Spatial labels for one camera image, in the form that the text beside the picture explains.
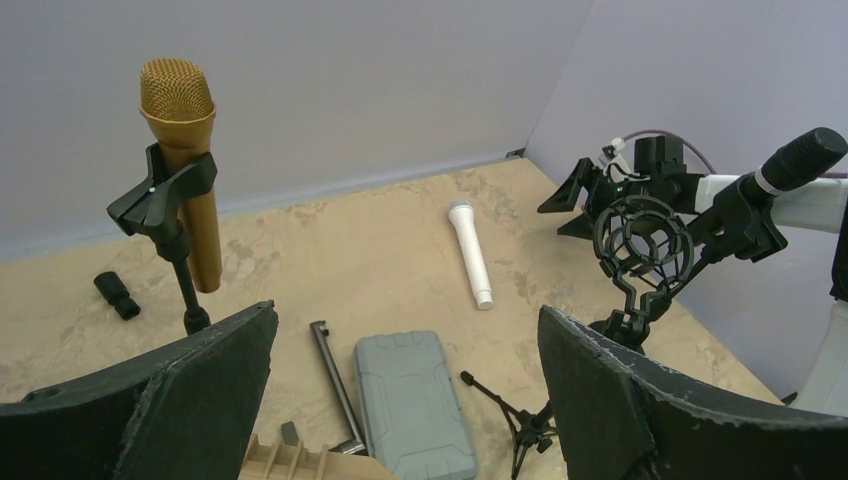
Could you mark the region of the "gold microphone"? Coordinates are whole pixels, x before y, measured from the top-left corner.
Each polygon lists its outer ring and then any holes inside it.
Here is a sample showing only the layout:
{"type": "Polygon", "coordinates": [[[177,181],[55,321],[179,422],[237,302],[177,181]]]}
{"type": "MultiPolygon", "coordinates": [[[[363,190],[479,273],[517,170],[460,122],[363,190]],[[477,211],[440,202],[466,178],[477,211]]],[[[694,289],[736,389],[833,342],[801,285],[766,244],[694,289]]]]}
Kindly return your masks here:
{"type": "MultiPolygon", "coordinates": [[[[145,63],[140,71],[139,111],[170,174],[210,152],[217,110],[205,74],[195,63],[179,58],[145,63]]],[[[223,270],[215,192],[187,201],[180,219],[191,241],[189,267],[195,288],[213,293],[220,288],[223,270]]]]}

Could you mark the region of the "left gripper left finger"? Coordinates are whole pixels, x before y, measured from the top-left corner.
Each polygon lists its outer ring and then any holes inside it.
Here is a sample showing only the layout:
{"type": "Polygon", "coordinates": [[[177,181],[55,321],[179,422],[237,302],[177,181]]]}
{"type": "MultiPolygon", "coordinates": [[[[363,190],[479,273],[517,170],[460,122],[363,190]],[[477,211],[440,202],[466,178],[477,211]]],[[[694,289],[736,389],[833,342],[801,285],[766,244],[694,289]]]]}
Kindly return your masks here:
{"type": "Polygon", "coordinates": [[[235,479],[278,329],[262,301],[1,407],[5,479],[235,479]]]}

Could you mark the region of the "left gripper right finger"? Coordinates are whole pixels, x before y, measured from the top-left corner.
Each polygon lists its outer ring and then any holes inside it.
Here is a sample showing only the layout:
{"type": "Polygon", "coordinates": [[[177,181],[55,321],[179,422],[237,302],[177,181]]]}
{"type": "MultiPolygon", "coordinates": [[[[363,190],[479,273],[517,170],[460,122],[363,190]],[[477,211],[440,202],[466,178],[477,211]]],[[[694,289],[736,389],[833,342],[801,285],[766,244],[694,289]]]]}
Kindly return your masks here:
{"type": "Polygon", "coordinates": [[[571,479],[843,479],[847,421],[704,383],[541,307],[537,342],[571,479]]]}

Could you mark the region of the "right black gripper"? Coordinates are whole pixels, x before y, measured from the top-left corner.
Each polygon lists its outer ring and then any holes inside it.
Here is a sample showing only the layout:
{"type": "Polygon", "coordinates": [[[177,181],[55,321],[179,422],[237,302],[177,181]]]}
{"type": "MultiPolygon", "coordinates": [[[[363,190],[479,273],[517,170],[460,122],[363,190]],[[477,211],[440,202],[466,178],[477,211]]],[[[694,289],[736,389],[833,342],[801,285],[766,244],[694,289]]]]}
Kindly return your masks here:
{"type": "Polygon", "coordinates": [[[582,190],[588,190],[586,214],[560,226],[556,233],[584,240],[594,238],[594,220],[615,201],[641,195],[657,199],[680,214],[695,214],[695,194],[702,176],[690,173],[684,162],[685,142],[672,134],[638,139],[633,164],[622,151],[625,141],[615,138],[601,150],[595,168],[589,157],[577,161],[563,184],[538,207],[540,214],[574,210],[582,190]]]}

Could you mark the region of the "black tripod shock mount stand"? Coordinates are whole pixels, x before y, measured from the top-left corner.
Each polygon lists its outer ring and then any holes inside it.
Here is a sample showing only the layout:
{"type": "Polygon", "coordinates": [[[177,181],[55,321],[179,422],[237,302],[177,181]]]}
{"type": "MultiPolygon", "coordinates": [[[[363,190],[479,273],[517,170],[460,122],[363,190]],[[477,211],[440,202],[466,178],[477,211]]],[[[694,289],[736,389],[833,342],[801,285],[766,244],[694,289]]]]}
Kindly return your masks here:
{"type": "MultiPolygon", "coordinates": [[[[601,270],[625,294],[625,302],[589,327],[641,353],[650,324],[668,310],[672,297],[688,281],[694,265],[693,240],[671,206],[645,195],[627,196],[604,209],[592,223],[591,240],[601,270]]],[[[553,445],[557,428],[551,403],[535,413],[518,410],[470,372],[462,371],[459,377],[502,411],[511,435],[510,477],[517,479],[529,450],[543,453],[553,445]]]]}

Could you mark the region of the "white microphone silver grille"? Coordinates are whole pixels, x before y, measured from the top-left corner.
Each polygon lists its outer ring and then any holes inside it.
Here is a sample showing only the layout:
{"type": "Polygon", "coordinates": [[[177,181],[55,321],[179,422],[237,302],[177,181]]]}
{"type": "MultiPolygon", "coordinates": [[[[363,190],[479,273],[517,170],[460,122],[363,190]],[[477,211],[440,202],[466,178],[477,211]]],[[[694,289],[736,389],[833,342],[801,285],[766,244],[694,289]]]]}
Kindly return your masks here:
{"type": "Polygon", "coordinates": [[[477,308],[490,310],[493,291],[475,225],[475,210],[467,200],[451,203],[448,219],[453,225],[477,308]]]}

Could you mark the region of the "black clip stand round base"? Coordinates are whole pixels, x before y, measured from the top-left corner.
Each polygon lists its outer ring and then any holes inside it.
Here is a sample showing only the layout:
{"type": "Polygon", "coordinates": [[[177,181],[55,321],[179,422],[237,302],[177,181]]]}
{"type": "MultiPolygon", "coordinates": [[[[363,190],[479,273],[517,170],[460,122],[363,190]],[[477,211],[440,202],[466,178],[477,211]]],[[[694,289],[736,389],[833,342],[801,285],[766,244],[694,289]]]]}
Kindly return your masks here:
{"type": "Polygon", "coordinates": [[[207,152],[170,173],[157,143],[146,148],[146,165],[146,178],[114,200],[107,207],[107,213],[125,235],[139,234],[149,238],[157,254],[171,263],[185,303],[183,324],[186,333],[192,335],[208,327],[211,321],[195,292],[188,264],[189,234],[178,212],[187,201],[212,191],[217,166],[207,152]]]}

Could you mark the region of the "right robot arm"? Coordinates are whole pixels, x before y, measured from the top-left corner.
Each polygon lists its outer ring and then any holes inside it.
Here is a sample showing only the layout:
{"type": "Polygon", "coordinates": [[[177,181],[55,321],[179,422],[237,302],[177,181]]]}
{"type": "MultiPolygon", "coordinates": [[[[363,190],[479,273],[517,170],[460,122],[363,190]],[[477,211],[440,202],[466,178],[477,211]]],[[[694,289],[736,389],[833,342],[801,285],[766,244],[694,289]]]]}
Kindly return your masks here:
{"type": "Polygon", "coordinates": [[[706,267],[729,258],[765,262],[762,294],[737,275],[730,311],[773,316],[823,331],[811,366],[786,398],[796,409],[847,413],[847,177],[834,166],[846,139],[814,128],[743,175],[688,169],[694,147],[663,130],[611,140],[580,159],[540,206],[572,214],[563,236],[590,241],[604,274],[625,296],[595,323],[604,336],[640,349],[650,327],[706,267]]]}

